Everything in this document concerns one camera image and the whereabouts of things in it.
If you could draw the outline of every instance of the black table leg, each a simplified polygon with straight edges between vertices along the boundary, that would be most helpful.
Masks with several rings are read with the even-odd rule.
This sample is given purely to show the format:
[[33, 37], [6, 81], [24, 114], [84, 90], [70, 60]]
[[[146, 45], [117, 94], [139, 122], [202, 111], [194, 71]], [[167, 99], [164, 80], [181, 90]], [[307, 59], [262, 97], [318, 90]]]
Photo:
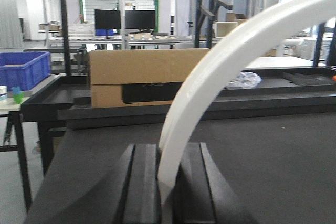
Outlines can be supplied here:
[[41, 158], [43, 174], [48, 170], [52, 158], [54, 157], [54, 147], [52, 146], [52, 138], [48, 134], [49, 127], [43, 122], [38, 122], [38, 134], [40, 139]]
[[9, 116], [12, 117], [14, 124], [15, 137], [18, 148], [19, 164], [20, 164], [20, 173], [22, 179], [22, 187], [24, 192], [26, 210], [28, 211], [32, 203], [32, 194], [30, 191], [28, 165], [25, 150], [25, 142], [23, 139], [20, 111], [10, 111]]

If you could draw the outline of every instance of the plastic bag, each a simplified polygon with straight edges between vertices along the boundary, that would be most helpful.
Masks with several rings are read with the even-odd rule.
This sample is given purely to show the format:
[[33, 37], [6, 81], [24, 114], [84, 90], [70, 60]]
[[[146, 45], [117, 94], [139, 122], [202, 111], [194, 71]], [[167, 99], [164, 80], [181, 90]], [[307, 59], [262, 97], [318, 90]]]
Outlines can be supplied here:
[[254, 88], [261, 82], [261, 77], [253, 72], [240, 72], [240, 74], [231, 80], [226, 88]]

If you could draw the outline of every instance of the blue plastic crate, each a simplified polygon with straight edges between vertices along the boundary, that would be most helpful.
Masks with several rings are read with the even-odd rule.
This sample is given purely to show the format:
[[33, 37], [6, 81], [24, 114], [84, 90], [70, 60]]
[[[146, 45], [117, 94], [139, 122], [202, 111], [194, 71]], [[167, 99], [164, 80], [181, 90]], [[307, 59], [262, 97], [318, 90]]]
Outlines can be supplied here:
[[50, 74], [49, 52], [1, 52], [0, 85], [30, 90]]

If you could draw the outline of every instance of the black monitor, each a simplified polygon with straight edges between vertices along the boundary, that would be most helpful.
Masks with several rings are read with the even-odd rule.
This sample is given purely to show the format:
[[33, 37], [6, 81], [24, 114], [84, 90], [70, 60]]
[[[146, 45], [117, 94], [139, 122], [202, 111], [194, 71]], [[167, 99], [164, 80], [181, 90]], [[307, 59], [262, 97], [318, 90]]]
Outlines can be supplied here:
[[126, 10], [126, 29], [154, 29], [156, 27], [154, 10]]
[[105, 36], [108, 38], [108, 30], [121, 29], [121, 19], [119, 10], [94, 10], [96, 30], [105, 30]]

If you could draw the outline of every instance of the white plastic hose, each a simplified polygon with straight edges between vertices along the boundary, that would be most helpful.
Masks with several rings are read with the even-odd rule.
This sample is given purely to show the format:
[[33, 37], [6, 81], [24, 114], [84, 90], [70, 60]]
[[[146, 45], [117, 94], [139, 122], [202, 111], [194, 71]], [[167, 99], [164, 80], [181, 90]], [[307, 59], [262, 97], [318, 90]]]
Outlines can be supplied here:
[[177, 93], [161, 133], [158, 180], [163, 210], [169, 209], [167, 199], [174, 188], [184, 148], [220, 90], [269, 48], [336, 16], [335, 10], [336, 0], [291, 0], [275, 5], [238, 26], [198, 63]]

